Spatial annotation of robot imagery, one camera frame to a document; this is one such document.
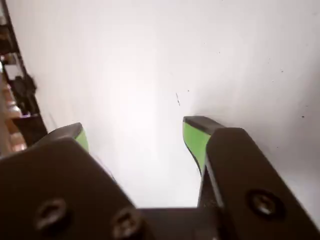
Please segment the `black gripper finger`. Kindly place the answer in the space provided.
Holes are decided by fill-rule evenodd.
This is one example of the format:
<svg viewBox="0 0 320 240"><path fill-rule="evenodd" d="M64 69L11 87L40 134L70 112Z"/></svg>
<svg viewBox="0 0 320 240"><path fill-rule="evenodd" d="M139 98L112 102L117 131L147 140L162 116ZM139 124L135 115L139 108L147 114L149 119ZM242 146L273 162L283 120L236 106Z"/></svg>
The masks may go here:
<svg viewBox="0 0 320 240"><path fill-rule="evenodd" d="M201 173L198 205L214 208L215 239L319 239L316 225L243 128L185 116L183 141Z"/></svg>
<svg viewBox="0 0 320 240"><path fill-rule="evenodd" d="M112 177L73 138L0 161L3 240L148 240L150 229Z"/></svg>

